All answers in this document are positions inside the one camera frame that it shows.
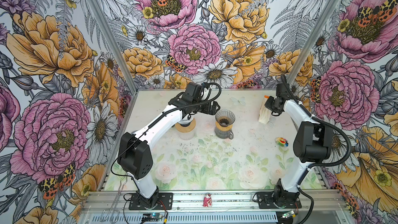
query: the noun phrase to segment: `wall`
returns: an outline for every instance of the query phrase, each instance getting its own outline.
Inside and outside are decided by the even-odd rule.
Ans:
[[[130,92],[87,6],[0,0],[2,223],[73,224]]]

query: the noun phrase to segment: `metal corner post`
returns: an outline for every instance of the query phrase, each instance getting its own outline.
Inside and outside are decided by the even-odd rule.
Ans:
[[[98,22],[99,27],[101,28],[102,34],[104,35],[106,41],[115,56],[116,62],[119,65],[123,75],[125,76],[125,80],[127,85],[130,87],[131,92],[136,95],[137,94],[137,87],[134,83],[133,78],[130,76],[130,71],[124,61],[120,48],[116,42],[115,37],[113,36],[111,27],[108,24],[106,19],[105,13],[102,11],[102,6],[98,2],[98,0],[86,0],[87,4],[90,6],[90,10],[92,11],[93,17]]]
[[[307,59],[308,55],[311,52],[312,46],[319,37],[321,29],[325,26],[327,19],[332,14],[334,9],[336,8],[337,2],[339,1],[341,0],[328,0],[324,9],[319,14],[319,18],[317,19],[314,27],[312,28],[311,33],[304,44],[304,47],[301,49],[297,61],[295,62],[295,64],[292,67],[292,70],[287,76],[287,82],[289,84],[291,84],[295,80],[296,76],[299,74],[301,67],[303,66],[305,60]]]

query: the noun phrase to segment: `flower bud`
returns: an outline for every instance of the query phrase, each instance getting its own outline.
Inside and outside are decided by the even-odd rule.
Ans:
[[[36,90],[38,89],[38,85],[33,81],[33,78],[27,75],[19,75],[16,77],[10,77],[10,79],[17,84],[23,90]]]

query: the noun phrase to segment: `metal tongs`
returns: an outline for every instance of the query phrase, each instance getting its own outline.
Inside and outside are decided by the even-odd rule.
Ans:
[[[101,221],[101,222],[107,221],[107,219],[108,219],[108,217],[109,217],[109,214],[112,212],[112,214],[111,214],[109,220],[110,220],[110,222],[111,222],[112,224],[115,224],[115,223],[117,222],[117,219],[119,218],[119,214],[120,214],[120,211],[119,211],[119,210],[116,210],[117,201],[119,200],[119,197],[120,197],[120,195],[121,195],[121,193],[122,193],[122,189],[123,189],[123,187],[124,187],[124,185],[125,185],[126,183],[127,183],[127,177],[122,177],[122,178],[120,179],[119,189],[118,189],[118,191],[117,191],[117,194],[116,194],[115,199],[114,199],[113,202],[112,202],[111,207],[110,207],[110,208],[106,208],[106,209],[104,209],[104,210],[102,211],[102,215],[99,217],[99,221]],[[107,215],[104,217],[103,215],[104,215],[105,211],[107,211],[107,210],[108,210],[108,213],[107,213]],[[115,212],[117,213],[117,216],[115,217],[115,220],[112,221],[112,218],[113,218],[113,215],[115,214]]]

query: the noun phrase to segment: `green leaf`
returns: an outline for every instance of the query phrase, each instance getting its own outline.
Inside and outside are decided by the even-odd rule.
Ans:
[[[164,157],[164,154],[160,155],[156,161],[157,161],[157,162],[162,161],[163,157]]]
[[[172,189],[177,184],[177,178],[174,177],[173,180],[169,184],[169,188]]]
[[[279,166],[280,166],[282,169],[285,169],[285,166],[283,165],[282,162],[279,162]]]
[[[234,180],[236,178],[236,173],[229,175],[228,180]]]
[[[250,155],[246,155],[246,159],[247,159],[249,162],[253,163],[253,158],[251,158]]]
[[[264,158],[263,160],[261,160],[261,165],[267,165],[268,164],[268,158]]]
[[[202,166],[202,168],[200,169],[200,176],[201,176],[201,177],[204,176],[205,173],[206,173],[206,167],[205,167],[205,166]]]

